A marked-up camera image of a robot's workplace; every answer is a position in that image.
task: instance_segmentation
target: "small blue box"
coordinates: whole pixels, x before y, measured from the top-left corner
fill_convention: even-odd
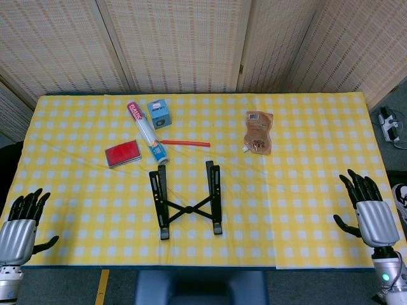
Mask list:
[[[171,124],[170,111],[168,110],[165,100],[156,100],[148,103],[147,108],[155,129]]]

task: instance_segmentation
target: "yellow checkered tablecloth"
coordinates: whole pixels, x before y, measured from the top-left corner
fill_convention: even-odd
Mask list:
[[[221,236],[193,213],[171,223],[170,240],[159,239],[148,178],[157,164],[126,108],[136,101],[148,113],[146,104],[159,98],[172,116],[159,139],[212,144],[166,146],[169,200],[205,198],[205,161],[213,160],[221,166]],[[275,115],[269,156],[241,150],[251,110]],[[109,169],[104,150],[132,139],[142,159]],[[38,101],[7,206],[39,187],[51,192],[36,242],[60,240],[30,265],[368,267],[371,249],[332,217],[356,224],[338,178],[348,168],[376,181],[404,240],[362,93],[47,96]],[[407,255],[405,241],[397,245]]]

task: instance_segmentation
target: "robotic hand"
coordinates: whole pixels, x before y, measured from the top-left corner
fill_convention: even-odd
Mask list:
[[[0,304],[16,303],[24,277],[20,266],[28,262],[31,255],[54,246],[59,239],[54,236],[48,243],[34,246],[38,222],[50,197],[50,193],[46,193],[38,200],[42,191],[38,189],[25,198],[18,197],[0,230]]]
[[[336,224],[374,249],[373,265],[381,282],[381,290],[373,297],[379,304],[407,305],[407,269],[399,252],[392,246],[400,239],[392,213],[383,201],[377,185],[369,177],[348,170],[352,182],[339,178],[348,190],[359,227],[348,226],[340,216],[333,215]]]

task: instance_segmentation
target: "red notebook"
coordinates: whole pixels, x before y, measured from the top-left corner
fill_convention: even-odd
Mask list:
[[[109,168],[141,159],[141,154],[136,141],[130,141],[111,147],[106,149],[105,153]]]

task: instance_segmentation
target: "robot finger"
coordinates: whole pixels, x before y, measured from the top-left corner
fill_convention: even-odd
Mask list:
[[[53,238],[51,238],[49,240],[49,242],[47,242],[47,243],[35,245],[34,248],[32,249],[32,254],[34,255],[34,254],[37,254],[38,252],[48,250],[49,248],[54,246],[54,244],[58,241],[58,239],[59,239],[59,236],[56,235]]]
[[[21,202],[19,208],[18,208],[18,213],[17,213],[17,218],[16,219],[24,219],[24,211],[28,207],[29,203],[32,200],[32,197],[34,197],[34,193],[29,193],[25,198],[24,201]]]
[[[38,189],[34,196],[31,198],[30,202],[27,203],[27,206],[24,209],[24,218],[25,219],[32,219],[35,207],[37,205],[37,200],[39,195],[41,195],[43,189]]]
[[[17,219],[18,209],[21,205],[21,202],[23,202],[23,201],[24,201],[24,196],[20,196],[14,201],[14,203],[10,209],[10,214],[8,215],[8,221]]]
[[[357,199],[357,196],[356,196],[354,185],[344,175],[339,175],[339,179],[341,179],[341,181],[345,184],[345,187],[348,190],[348,195],[349,195],[349,198],[350,198],[350,200],[352,202],[352,205],[354,206],[354,209],[356,209],[356,203],[358,202],[358,199]]]
[[[367,185],[369,186],[374,199],[373,200],[378,200],[378,201],[383,201],[382,195],[380,194],[379,188],[377,187],[377,184],[375,181],[373,181],[371,178],[365,176],[364,180],[366,181]]]
[[[353,170],[348,170],[348,174],[352,178],[352,181],[355,185],[355,193],[357,197],[357,201],[366,201],[368,199],[368,194],[365,190],[364,184],[363,184],[363,178],[356,174]]]
[[[358,227],[348,226],[346,223],[344,223],[344,221],[339,215],[336,214],[333,215],[333,219],[335,220],[336,224],[338,225],[338,227],[341,228],[342,231],[352,234],[353,236],[356,237],[362,237],[361,230],[359,230]]]
[[[366,179],[362,178],[362,183],[364,186],[364,189],[366,190],[366,194],[368,195],[368,200],[376,200],[376,196],[374,194],[374,192],[372,191],[372,189],[370,188],[370,185],[368,184],[368,182],[366,181]]]
[[[51,195],[51,193],[44,194],[44,196],[42,196],[40,198],[40,200],[38,201],[38,204],[36,205],[36,209],[34,211],[34,215],[32,216],[32,218],[36,221],[37,226],[38,226],[39,220],[41,218],[41,215],[43,213],[45,201],[50,197],[50,195]]]

